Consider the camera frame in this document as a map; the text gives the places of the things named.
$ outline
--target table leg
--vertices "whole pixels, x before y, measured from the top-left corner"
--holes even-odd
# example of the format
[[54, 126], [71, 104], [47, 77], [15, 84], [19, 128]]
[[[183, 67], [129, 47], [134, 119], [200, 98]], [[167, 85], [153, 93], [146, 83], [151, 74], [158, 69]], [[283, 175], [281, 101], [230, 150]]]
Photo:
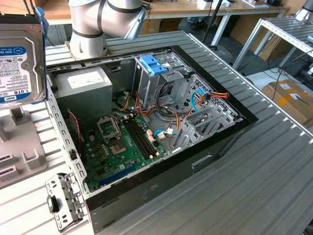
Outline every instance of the table leg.
[[[286, 13], [286, 10], [282, 10], [281, 12], [279, 12], [279, 14], [277, 15], [277, 17], [283, 17], [284, 14]], [[264, 48], [265, 44], [268, 42], [270, 36], [271, 36], [272, 32], [268, 31], [266, 33], [266, 35], [264, 36], [264, 38], [262, 39], [261, 43], [259, 44], [259, 46], [256, 48], [254, 54], [258, 55], [260, 54], [260, 52], [262, 51], [262, 49]]]
[[264, 36], [264, 38], [262, 39], [262, 41], [260, 42], [259, 46], [256, 48], [254, 54], [255, 55], [258, 55], [260, 54], [260, 52], [263, 50], [265, 44], [268, 42], [270, 36], [272, 35], [272, 32], [271, 31], [268, 31], [266, 33], [266, 35]]
[[297, 50], [296, 47], [293, 47], [289, 53], [286, 55], [286, 57], [283, 59], [283, 61], [280, 63], [280, 67], [283, 67], [283, 65], [287, 62], [287, 60], [289, 60], [289, 58], [292, 56], [292, 54], [295, 52], [295, 50]]
[[223, 16], [219, 28], [217, 29], [213, 41], [211, 43], [212, 46], [216, 46], [219, 43], [219, 40], [224, 32], [224, 29], [229, 21], [230, 15]]
[[240, 63], [242, 62], [244, 56], [246, 55], [247, 51], [249, 50], [253, 40], [256, 38], [256, 36], [258, 35], [258, 33], [260, 32], [261, 29], [261, 21], [262, 19], [260, 19], [258, 21], [258, 23], [256, 24], [254, 30], [252, 31], [250, 37], [248, 38], [248, 40], [246, 41], [246, 44], [244, 45], [243, 49], [240, 51], [234, 65], [233, 65], [233, 69], [237, 69], [240, 65]]

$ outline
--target metal shelf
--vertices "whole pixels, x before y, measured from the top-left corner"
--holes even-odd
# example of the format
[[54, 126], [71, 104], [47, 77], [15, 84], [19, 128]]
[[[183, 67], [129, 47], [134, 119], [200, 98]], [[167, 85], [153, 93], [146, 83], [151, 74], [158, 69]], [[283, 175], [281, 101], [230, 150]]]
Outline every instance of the metal shelf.
[[[256, 49], [255, 54], [259, 54], [261, 52], [271, 34], [276, 34], [304, 53], [311, 51], [308, 55], [313, 56], [313, 44], [307, 40], [309, 35], [313, 35], [313, 19], [307, 23], [301, 23], [293, 17], [260, 19], [233, 65], [235, 70], [242, 62], [244, 56], [262, 27], [268, 29], [269, 31]], [[294, 51], [295, 49], [293, 49], [285, 58], [284, 62], [287, 61]]]

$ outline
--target wooden table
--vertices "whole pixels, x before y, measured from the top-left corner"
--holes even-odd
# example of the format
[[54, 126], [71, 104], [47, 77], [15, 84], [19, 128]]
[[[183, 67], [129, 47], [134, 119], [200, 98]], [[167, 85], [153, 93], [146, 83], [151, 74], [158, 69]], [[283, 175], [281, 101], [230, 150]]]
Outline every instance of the wooden table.
[[[182, 18], [182, 17], [199, 17], [207, 16], [209, 7], [201, 9], [197, 6], [197, 0], [176, 0], [173, 2], [156, 1], [151, 3], [150, 19]], [[48, 0], [42, 8], [45, 11], [45, 17], [49, 24], [71, 24], [70, 10], [67, 0]], [[223, 16], [220, 26], [215, 34], [212, 45], [217, 45], [222, 33], [232, 15], [249, 15], [249, 14], [269, 14], [278, 13], [277, 17], [283, 16], [289, 7], [271, 6], [269, 9], [256, 9], [241, 0], [231, 3], [229, 7], [221, 8], [218, 16]], [[6, 13], [13, 13], [12, 9], [1, 9]]]

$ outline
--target slotted aluminum surface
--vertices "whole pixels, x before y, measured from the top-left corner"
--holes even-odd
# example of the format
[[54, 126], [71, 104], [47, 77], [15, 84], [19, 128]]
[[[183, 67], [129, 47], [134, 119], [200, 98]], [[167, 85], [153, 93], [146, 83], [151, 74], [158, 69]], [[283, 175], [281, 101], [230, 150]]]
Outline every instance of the slotted aluminum surface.
[[262, 19], [261, 25], [303, 52], [313, 49], [313, 44], [308, 41], [308, 36], [313, 35], [313, 19], [302, 23], [294, 17], [266, 18]]
[[[231, 67], [182, 31], [112, 39], [118, 54], [169, 45], [181, 46], [258, 118], [227, 155], [159, 198], [117, 221], [104, 235], [301, 234], [313, 218], [312, 135], [294, 124]], [[65, 47], [47, 50], [48, 64], [67, 58]], [[62, 148], [44, 104], [29, 106], [46, 152]], [[60, 152], [47, 156], [44, 173], [0, 190], [0, 234], [57, 235], [46, 204], [45, 181], [68, 172]], [[84, 220], [66, 235], [91, 235]]]

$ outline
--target hard drive label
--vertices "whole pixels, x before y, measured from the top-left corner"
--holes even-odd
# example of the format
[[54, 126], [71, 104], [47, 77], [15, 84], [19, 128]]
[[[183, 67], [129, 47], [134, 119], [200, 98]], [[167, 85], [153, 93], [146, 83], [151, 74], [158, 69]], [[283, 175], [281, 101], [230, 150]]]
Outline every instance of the hard drive label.
[[0, 103], [31, 94], [30, 74], [25, 70], [30, 65], [26, 59], [24, 47], [0, 47]]

